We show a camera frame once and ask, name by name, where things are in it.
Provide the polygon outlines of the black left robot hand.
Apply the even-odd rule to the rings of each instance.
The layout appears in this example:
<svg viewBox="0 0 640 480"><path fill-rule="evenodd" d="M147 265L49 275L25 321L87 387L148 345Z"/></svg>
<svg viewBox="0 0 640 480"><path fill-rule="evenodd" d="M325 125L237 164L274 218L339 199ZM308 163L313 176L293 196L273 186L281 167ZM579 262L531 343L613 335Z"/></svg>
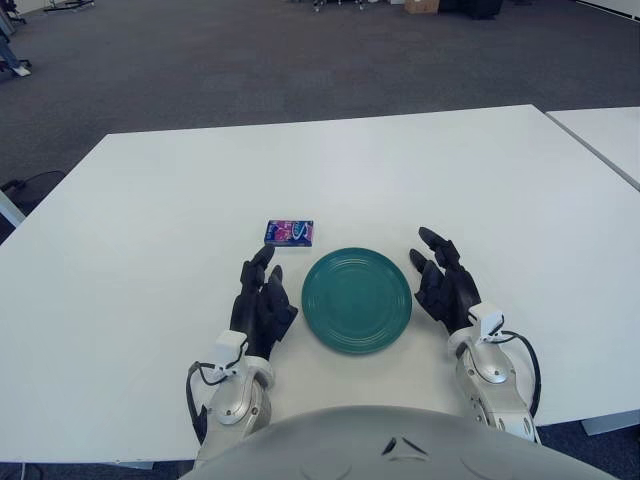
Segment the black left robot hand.
<svg viewBox="0 0 640 480"><path fill-rule="evenodd" d="M265 245L252 259L244 262L241 291L234 301L230 320L230 329L247 337L245 354L266 361L270 360L275 343L283 340L298 313L284 289L281 266L276 265L266 276L274 253L274 246Z"/></svg>

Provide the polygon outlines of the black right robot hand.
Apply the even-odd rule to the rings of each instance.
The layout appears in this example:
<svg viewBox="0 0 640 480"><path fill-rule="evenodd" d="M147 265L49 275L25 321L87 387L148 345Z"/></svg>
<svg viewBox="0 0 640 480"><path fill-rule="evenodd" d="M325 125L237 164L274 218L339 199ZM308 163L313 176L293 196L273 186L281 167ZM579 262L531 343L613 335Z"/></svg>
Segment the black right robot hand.
<svg viewBox="0 0 640 480"><path fill-rule="evenodd" d="M468 311L481 302L481 297L471 274L461 265L454 243L426 227L420 227L418 234L433 252L435 260L428 260L416 249L409 251L410 261L421 275L414 297L435 321L445 326L449 335L453 335L471 326Z"/></svg>

